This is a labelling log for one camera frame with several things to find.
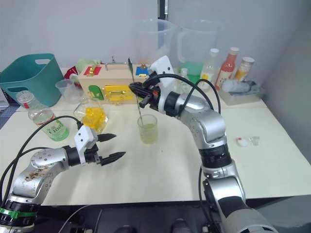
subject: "bottle label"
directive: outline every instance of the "bottle label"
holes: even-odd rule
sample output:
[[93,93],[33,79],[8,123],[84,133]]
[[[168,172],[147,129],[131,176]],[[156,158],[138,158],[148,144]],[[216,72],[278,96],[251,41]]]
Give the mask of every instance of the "bottle label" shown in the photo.
[[[36,123],[36,125],[41,126],[45,124],[46,122]],[[47,126],[43,127],[42,131],[50,138],[56,139],[56,138],[61,137],[66,132],[66,127],[63,125],[63,123],[60,120],[55,120],[49,123]]]
[[[205,79],[205,80],[212,82],[213,76],[214,76],[213,73],[203,73],[201,75],[201,79]],[[199,87],[203,90],[207,90],[207,89],[209,89],[209,84],[206,82],[200,82]]]
[[246,65],[241,64],[234,78],[238,81],[244,81],[246,76],[248,75],[250,68],[251,66],[246,66]]
[[230,79],[231,74],[232,74],[232,72],[227,72],[227,71],[223,71],[223,70],[220,71],[216,85],[215,85],[217,90],[220,90],[220,88],[222,87],[223,82],[225,80]]
[[202,74],[201,79],[206,79],[206,80],[211,81],[212,78],[213,78],[213,76],[214,76],[214,74],[211,74],[211,73],[204,73],[204,74]]

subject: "small white cap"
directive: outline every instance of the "small white cap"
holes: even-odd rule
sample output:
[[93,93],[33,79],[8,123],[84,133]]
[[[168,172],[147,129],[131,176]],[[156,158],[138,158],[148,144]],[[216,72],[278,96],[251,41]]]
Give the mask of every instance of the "small white cap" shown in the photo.
[[248,141],[245,138],[237,138],[237,143],[240,147],[247,147],[248,146]]
[[230,54],[238,54],[238,52],[239,52],[239,48],[238,47],[231,47],[230,48]]
[[248,62],[250,64],[253,64],[255,62],[255,59],[254,58],[251,58],[251,57],[243,57],[242,58],[242,61],[244,62]]
[[210,49],[209,54],[212,57],[216,57],[219,53],[219,49]]
[[20,91],[16,94],[16,99],[20,103],[29,103],[34,98],[35,96],[30,91]]

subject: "white wall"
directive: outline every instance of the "white wall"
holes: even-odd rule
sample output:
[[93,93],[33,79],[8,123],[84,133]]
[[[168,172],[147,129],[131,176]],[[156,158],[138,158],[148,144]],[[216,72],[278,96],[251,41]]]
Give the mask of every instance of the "white wall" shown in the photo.
[[131,21],[157,18],[157,1],[1,0],[0,70],[19,56],[51,52],[61,67],[79,58],[125,61]]
[[264,87],[265,103],[311,163],[311,8]]
[[219,65],[231,46],[239,47],[237,63],[244,56],[253,57],[250,77],[263,83],[310,4],[309,0],[169,0],[169,21],[225,22],[217,46]]

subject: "yellow liquid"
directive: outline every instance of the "yellow liquid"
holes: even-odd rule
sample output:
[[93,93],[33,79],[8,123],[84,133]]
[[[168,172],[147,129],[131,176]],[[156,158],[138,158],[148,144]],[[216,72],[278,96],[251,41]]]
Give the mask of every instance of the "yellow liquid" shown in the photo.
[[248,71],[237,70],[234,78],[238,81],[243,81],[244,77],[248,74]]
[[146,124],[140,128],[140,138],[145,144],[152,144],[157,140],[157,127],[154,124]]
[[84,125],[100,133],[106,123],[106,115],[102,108],[86,108],[86,115],[82,118]]

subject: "plastic measuring jug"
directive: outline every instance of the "plastic measuring jug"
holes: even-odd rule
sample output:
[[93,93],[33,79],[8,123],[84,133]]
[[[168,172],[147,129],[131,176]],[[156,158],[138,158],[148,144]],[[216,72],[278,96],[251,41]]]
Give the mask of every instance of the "plastic measuring jug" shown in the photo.
[[216,47],[220,23],[194,20],[181,25],[177,35],[177,57],[180,68],[188,69],[188,78],[195,83],[202,71],[211,48]]
[[78,89],[73,80],[63,79],[58,81],[55,86],[64,97],[65,101],[69,104],[76,104],[80,102],[83,91]]
[[151,64],[170,54],[172,36],[177,26],[161,19],[145,19],[134,25],[136,62]]

